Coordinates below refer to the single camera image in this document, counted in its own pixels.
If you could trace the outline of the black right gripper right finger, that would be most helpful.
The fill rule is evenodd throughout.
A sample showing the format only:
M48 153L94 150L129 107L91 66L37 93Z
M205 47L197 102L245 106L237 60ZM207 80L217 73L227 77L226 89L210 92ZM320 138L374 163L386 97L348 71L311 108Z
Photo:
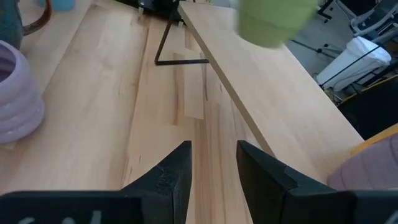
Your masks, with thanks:
M398 192L334 190L243 140L236 160L253 224L398 224Z

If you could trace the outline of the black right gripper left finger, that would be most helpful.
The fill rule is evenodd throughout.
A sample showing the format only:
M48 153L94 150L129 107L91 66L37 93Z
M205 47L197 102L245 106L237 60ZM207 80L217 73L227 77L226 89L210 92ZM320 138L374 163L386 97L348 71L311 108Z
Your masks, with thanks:
M121 190L0 195L0 224L185 224L191 185L192 143L184 141Z

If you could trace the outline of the purple and white striped mug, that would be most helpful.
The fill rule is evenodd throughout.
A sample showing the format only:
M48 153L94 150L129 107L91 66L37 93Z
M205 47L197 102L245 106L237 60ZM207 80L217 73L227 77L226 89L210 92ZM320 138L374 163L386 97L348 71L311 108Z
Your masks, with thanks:
M342 163L327 179L336 190L397 190L398 134L376 142Z

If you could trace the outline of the lilac ribbed ring mug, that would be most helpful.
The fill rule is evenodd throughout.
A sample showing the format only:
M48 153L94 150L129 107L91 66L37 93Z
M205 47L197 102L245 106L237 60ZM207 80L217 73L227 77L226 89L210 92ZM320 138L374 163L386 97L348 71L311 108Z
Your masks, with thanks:
M44 101L27 59L0 40L0 144L21 139L43 121Z

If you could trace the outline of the green mug with white handle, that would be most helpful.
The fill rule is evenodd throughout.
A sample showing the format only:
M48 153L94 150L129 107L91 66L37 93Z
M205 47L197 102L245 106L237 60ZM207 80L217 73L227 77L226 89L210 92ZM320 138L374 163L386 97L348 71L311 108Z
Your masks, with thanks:
M318 0L238 0L236 30L244 40L278 48L306 26Z

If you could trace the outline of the light blue mug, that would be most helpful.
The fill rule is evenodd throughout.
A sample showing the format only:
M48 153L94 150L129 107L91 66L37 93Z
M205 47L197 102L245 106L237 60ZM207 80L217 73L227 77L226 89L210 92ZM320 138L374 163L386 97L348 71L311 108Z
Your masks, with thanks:
M45 8L45 0L35 0L35 3ZM55 11L71 11L75 7L76 0L50 0L51 9Z

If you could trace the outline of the wooden shelf with black legs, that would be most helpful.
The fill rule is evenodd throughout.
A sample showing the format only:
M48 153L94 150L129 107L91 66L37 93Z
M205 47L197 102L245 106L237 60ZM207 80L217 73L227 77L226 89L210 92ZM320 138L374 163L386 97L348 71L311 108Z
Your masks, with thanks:
M325 182L362 143L287 47L267 49L242 39L234 9L172 2L266 152Z

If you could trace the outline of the black panel with orange stripes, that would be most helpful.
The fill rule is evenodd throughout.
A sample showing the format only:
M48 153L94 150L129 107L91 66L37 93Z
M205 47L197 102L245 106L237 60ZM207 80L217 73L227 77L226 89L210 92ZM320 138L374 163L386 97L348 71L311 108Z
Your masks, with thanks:
M398 75L347 97L338 109L365 140L395 125L398 123Z

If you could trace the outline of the white trash bin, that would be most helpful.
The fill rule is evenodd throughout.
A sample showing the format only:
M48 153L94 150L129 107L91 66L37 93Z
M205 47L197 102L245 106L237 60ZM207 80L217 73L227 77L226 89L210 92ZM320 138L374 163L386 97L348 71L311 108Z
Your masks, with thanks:
M388 66L392 58L380 45L365 38L355 37L316 77L324 88L341 91L371 70Z

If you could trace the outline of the grey office chair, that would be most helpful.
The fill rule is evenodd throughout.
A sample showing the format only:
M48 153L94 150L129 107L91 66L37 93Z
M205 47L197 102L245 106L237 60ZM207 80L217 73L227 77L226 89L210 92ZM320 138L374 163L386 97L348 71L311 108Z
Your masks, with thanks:
M398 0L381 0L368 12L350 20L353 37L381 44L398 36Z

